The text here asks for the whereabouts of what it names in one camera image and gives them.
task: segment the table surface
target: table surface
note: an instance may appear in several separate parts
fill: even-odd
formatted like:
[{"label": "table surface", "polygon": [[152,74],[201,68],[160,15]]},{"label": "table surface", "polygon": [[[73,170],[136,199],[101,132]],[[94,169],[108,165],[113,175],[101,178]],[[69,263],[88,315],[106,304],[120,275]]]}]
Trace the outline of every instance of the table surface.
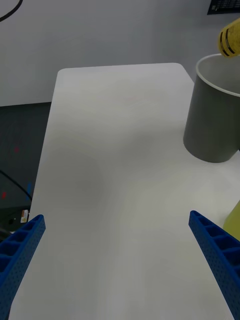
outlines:
[{"label": "table surface", "polygon": [[10,320],[232,319],[188,219],[223,225],[240,154],[185,149],[193,85],[177,63],[58,73],[31,211],[47,229]]}]

